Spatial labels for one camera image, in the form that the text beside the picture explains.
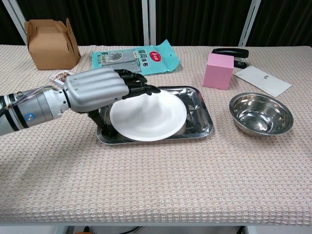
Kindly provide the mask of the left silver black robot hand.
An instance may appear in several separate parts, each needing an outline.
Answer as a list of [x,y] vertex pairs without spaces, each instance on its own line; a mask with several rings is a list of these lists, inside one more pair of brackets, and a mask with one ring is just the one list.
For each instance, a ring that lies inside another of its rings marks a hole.
[[62,92],[69,109],[86,113],[101,130],[114,132],[113,127],[101,117],[101,108],[143,94],[158,94],[160,89],[148,85],[147,79],[139,73],[102,67],[70,75]]

